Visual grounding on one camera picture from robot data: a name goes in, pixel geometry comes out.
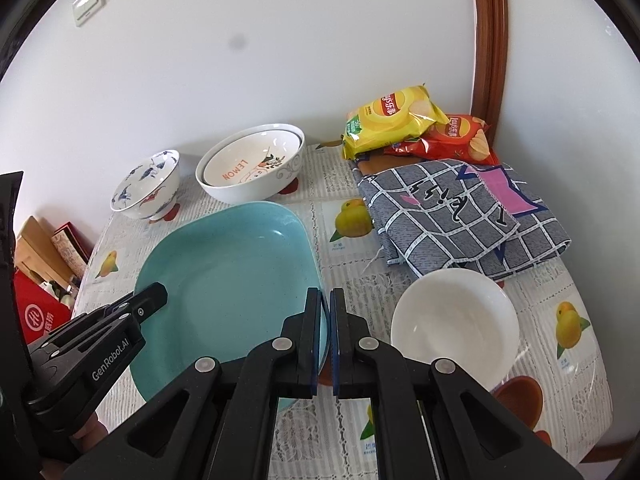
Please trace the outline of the person's left hand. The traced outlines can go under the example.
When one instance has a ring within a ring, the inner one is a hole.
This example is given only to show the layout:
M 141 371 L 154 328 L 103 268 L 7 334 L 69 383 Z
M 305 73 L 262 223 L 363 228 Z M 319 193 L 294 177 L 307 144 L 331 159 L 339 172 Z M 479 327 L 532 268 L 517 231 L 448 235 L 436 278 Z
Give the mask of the person's left hand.
M 108 430 L 104 423 L 99 420 L 96 413 L 92 413 L 85 425 L 76 434 L 73 434 L 70 440 L 77 451 L 85 454 L 106 438 L 107 435 Z M 47 480 L 61 480 L 68 466 L 70 466 L 68 460 L 64 460 L 64 462 L 46 460 L 40 471 L 41 477 Z

